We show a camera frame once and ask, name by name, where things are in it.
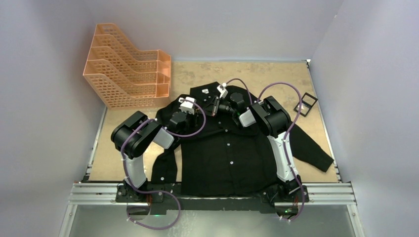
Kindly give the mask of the black button-up shirt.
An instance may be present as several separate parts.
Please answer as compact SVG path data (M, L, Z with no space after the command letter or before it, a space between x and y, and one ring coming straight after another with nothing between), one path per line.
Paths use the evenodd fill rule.
M190 88L189 94L203 109L209 109L213 97L219 95L218 82ZM178 98L161 108L156 118L163 126L169 125L173 113L179 111ZM294 158L326 172L333 159L298 125L290 132ZM207 115L204 129L190 138L181 138L182 174L184 190L193 194L247 194L277 183L274 154L268 138L256 124L239 128L231 116ZM176 182L177 166L174 149L157 156L151 183Z

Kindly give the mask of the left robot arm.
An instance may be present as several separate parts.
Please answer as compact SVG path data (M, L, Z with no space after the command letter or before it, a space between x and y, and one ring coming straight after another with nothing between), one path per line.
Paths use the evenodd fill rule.
M185 134L185 131L196 125L198 115L199 113L176 112L169 121L172 127L170 129L159 124L157 119L148 118L141 111L137 111L114 129L111 141L122 155L125 187L129 188L128 196L135 202L141 202L147 195L156 193L147 187L143 162L145 151L152 143L170 149L175 147L175 143L181 138L199 134L207 122L205 113L201 113L201 127L193 133Z

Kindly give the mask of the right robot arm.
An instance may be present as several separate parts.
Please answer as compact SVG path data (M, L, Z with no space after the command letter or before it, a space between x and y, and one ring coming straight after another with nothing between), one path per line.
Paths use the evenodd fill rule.
M278 188L276 197L289 201L296 196L300 189L301 179L293 161L289 128L292 125L288 112L272 96L263 101L254 102L250 107L245 106L243 95L235 92L215 96L211 115L229 114L233 122L239 127L249 127L256 124L261 132L267 136L276 163Z

